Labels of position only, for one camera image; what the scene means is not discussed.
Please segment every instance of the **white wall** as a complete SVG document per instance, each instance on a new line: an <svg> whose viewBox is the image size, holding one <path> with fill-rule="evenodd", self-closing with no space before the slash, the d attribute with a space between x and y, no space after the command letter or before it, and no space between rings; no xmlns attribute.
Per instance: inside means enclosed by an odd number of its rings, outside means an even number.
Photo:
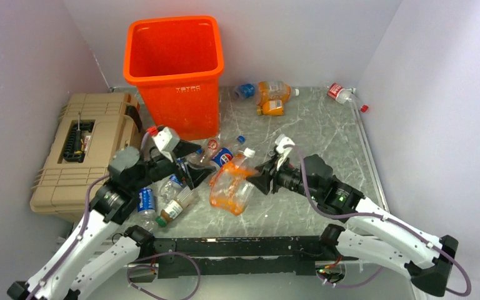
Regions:
<svg viewBox="0 0 480 300"><path fill-rule="evenodd" d="M358 94L390 208L459 240L480 299L480 1L404 0Z"/></svg>
<svg viewBox="0 0 480 300"><path fill-rule="evenodd" d="M28 204L59 109L69 93L106 90L60 0L0 0L0 299L43 266L68 226Z"/></svg>
<svg viewBox="0 0 480 300"><path fill-rule="evenodd" d="M64 0L110 86L123 76L129 25L138 19L208 14L224 51L221 85L282 79L355 86L401 0Z"/></svg>

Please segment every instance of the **robotic arm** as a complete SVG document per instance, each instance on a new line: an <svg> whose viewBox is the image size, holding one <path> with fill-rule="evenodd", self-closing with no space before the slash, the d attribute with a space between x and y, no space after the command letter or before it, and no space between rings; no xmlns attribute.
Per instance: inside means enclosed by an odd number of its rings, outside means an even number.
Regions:
<svg viewBox="0 0 480 300"><path fill-rule="evenodd" d="M433 236L389 214L362 192L341 182L317 154L304 158L302 170L293 168L287 158L293 142L281 135L276 144L275 155L257 166L259 173L248 177L247 181L264 194L286 188L306 196L323 216L374 235L360 236L330 224L320 239L327 251L366 259L392 269L433 296L441 297L449 291L446 284L458 247L456 239Z"/></svg>
<svg viewBox="0 0 480 300"><path fill-rule="evenodd" d="M112 270L120 264L123 266L135 260L136 254L139 254L137 249L143 242L130 241L124 237L117 245L121 252L110 251L99 257L100 260L97 259L84 267L94 250L137 208L138 192L141 188L175 174L194 189L214 171L213 167L177 162L176 158L183 158L198 150L200 146L180 140L171 129L160 128L153 132L152 138L160 155L152 157L149 161L145 161L140 151L133 147L126 147L115 154L107 168L109 179L96 192L89 212L84 214L77 228L41 270L28 281L16 281L8 289L7 293L12 299L76 299L73 297L80 293L80 289L90 293L109 277L108 274L101 274L103 271ZM102 263L107 261L109 264L104 266Z"/></svg>

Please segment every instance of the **trash bin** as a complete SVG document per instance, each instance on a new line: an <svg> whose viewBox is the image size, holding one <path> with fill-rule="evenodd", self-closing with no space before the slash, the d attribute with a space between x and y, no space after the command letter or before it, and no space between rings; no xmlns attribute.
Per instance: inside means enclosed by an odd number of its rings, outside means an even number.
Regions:
<svg viewBox="0 0 480 300"><path fill-rule="evenodd" d="M129 27L124 77L137 86L156 125L174 128L182 139L218 134L223 67L213 17L148 19Z"/></svg>

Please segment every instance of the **gray marble surface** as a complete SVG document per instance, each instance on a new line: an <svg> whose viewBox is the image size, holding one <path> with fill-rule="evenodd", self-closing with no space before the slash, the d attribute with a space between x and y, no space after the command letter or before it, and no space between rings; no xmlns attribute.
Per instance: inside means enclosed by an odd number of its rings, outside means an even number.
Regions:
<svg viewBox="0 0 480 300"><path fill-rule="evenodd" d="M116 88L114 91L133 93L142 103L135 88ZM254 159L258 164L269 158L268 152L273 148L275 139L284 133L299 146L304 156L319 154L332 166L340 180L386 208L380 200L381 194L372 171L374 168L359 131L360 120L349 108L329 100L321 88L305 87L300 88L298 97L286 103L285 116L258 116L253 101L235 101L231 93L230 87L220 89L221 139L244 135L245 146L256 150ZM140 113L145 126L153 125L146 106L141 107ZM290 158L293 165L299 164L295 153ZM158 182L153 187L158 189L160 184ZM319 235L329 222L337 222L318 215L305 197L285 189L268 196L255 190L240 216L211 207L207 184L199 186L197 191L199 201L166 228L155 230L157 237ZM159 211L164 202L159 201L157 205Z"/></svg>

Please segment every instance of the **beige toolbox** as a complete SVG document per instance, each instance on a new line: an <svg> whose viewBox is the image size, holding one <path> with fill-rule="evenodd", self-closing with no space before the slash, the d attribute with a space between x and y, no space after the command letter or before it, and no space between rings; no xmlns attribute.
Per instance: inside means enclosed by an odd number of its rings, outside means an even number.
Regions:
<svg viewBox="0 0 480 300"><path fill-rule="evenodd" d="M61 110L51 152L32 187L32 210L80 220L88 185L108 173L114 153L128 145L140 148L143 129L138 111L137 99L128 93L72 95ZM78 113L81 154L73 148ZM92 189L91 199L99 187Z"/></svg>

